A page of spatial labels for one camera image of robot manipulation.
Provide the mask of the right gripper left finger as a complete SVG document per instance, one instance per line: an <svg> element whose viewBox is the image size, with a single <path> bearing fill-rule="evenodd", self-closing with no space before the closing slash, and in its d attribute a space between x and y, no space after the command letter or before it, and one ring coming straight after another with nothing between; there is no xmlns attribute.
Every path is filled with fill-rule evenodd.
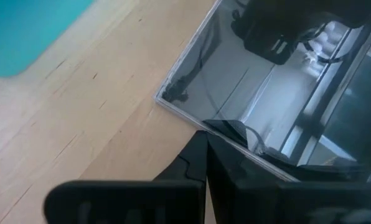
<svg viewBox="0 0 371 224"><path fill-rule="evenodd" d="M73 180L44 200L47 223L162 223L205 221L208 141L197 131L153 180Z"/></svg>

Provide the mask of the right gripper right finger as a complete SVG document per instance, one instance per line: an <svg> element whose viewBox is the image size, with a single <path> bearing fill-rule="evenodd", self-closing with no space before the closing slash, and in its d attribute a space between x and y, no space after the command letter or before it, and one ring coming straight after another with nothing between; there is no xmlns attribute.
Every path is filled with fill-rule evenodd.
<svg viewBox="0 0 371 224"><path fill-rule="evenodd" d="M371 223L371 184L283 181L220 137L207 142L217 223Z"/></svg>

